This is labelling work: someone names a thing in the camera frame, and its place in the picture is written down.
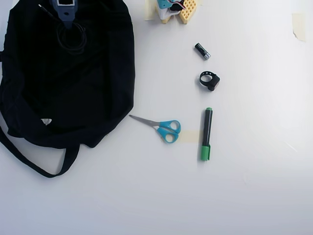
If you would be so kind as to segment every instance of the blue scissors handle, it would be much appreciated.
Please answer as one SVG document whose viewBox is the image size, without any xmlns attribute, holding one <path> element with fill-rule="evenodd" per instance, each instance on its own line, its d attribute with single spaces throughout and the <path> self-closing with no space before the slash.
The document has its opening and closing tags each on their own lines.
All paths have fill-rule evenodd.
<svg viewBox="0 0 313 235">
<path fill-rule="evenodd" d="M 160 122 L 159 127 L 164 127 L 164 128 L 166 128 L 166 129 L 169 129 L 169 130 L 173 131 L 173 132 L 176 133 L 176 134 L 179 134 L 180 131 L 181 131 L 180 122 L 177 121 L 177 120 L 162 121 L 162 122 Z"/>
<path fill-rule="evenodd" d="M 159 132 L 164 141 L 167 143 L 174 143 L 178 139 L 177 133 L 168 131 L 163 127 L 159 127 L 156 131 Z"/>
</svg>

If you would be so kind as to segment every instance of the yellow plastic piece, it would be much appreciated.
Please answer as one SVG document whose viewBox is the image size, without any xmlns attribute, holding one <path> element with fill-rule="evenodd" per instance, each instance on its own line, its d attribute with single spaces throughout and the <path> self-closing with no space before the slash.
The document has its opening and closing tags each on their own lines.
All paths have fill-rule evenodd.
<svg viewBox="0 0 313 235">
<path fill-rule="evenodd" d="M 162 24 L 167 24 L 167 22 L 170 20 L 170 18 L 171 18 L 172 16 L 170 16 L 169 18 L 167 18 L 167 19 L 165 19 L 165 20 L 161 20 L 161 22 L 162 22 Z"/>
<path fill-rule="evenodd" d="M 198 5 L 196 0 L 185 0 L 184 6 L 186 7 L 186 9 L 182 10 L 179 16 L 182 22 L 184 24 L 187 24 L 190 21 L 191 17 L 194 15 Z"/>
</svg>

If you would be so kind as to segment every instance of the green marker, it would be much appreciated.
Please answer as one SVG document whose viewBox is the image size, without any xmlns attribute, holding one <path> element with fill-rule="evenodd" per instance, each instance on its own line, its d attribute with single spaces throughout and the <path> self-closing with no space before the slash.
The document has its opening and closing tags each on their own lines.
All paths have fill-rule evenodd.
<svg viewBox="0 0 313 235">
<path fill-rule="evenodd" d="M 207 108 L 205 110 L 204 118 L 204 128 L 203 128 L 203 142 L 201 148 L 201 160 L 208 161 L 210 160 L 210 134 L 211 134 L 211 124 L 212 124 L 213 110 Z"/>
</svg>

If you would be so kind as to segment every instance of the black ring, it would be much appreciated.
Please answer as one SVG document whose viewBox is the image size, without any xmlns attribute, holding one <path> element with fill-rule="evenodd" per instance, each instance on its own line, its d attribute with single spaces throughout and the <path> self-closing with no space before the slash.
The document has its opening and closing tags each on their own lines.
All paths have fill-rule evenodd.
<svg viewBox="0 0 313 235">
<path fill-rule="evenodd" d="M 203 81 L 202 80 L 202 77 L 203 76 L 211 76 L 212 79 L 210 81 Z M 204 86 L 206 86 L 210 91 L 214 91 L 215 88 L 218 86 L 220 82 L 220 78 L 215 74 L 215 73 L 212 73 L 210 71 L 204 71 L 203 73 L 201 73 L 200 75 L 200 83 Z"/>
<path fill-rule="evenodd" d="M 215 76 L 216 74 L 214 74 L 214 73 L 212 73 L 212 72 L 210 72 L 210 71 L 204 71 L 203 73 L 201 73 L 201 75 L 200 75 L 200 82 L 201 82 L 202 85 L 204 85 L 204 86 L 207 87 L 207 86 L 210 84 L 210 81 L 211 81 L 211 80 L 210 80 L 210 81 L 207 81 L 207 82 L 206 82 L 206 81 L 203 81 L 203 80 L 202 80 L 202 77 L 203 77 L 203 76 L 206 76 L 206 75 L 209 75 L 209 76 L 211 76 L 211 77 L 213 78 L 213 76 Z"/>
</svg>

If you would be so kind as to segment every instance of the black strap loop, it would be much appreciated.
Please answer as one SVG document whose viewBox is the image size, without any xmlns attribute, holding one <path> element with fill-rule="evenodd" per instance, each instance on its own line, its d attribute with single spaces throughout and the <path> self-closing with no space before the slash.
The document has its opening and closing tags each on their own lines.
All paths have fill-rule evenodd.
<svg viewBox="0 0 313 235">
<path fill-rule="evenodd" d="M 36 172 L 38 172 L 39 174 L 47 177 L 47 178 L 54 178 L 56 176 L 59 175 L 63 175 L 65 172 L 67 172 L 69 170 L 69 168 L 72 166 L 72 164 L 74 163 L 74 161 L 77 158 L 78 152 L 79 152 L 79 147 L 75 146 L 75 147 L 71 147 L 71 148 L 67 148 L 66 149 L 66 153 L 65 153 L 65 158 L 64 158 L 64 162 L 63 162 L 63 166 L 62 169 L 60 171 L 60 173 L 58 174 L 50 174 L 48 172 L 46 172 L 45 170 L 41 169 L 40 167 L 38 167 L 37 165 L 35 165 L 34 163 L 32 163 L 30 160 L 28 160 L 16 147 L 15 145 L 8 139 L 8 137 L 5 135 L 5 133 L 3 132 L 3 130 L 0 127 L 0 142 L 17 158 L 19 159 L 22 163 L 24 163 L 25 165 L 29 166 L 30 168 L 32 168 L 33 170 L 35 170 Z"/>
</svg>

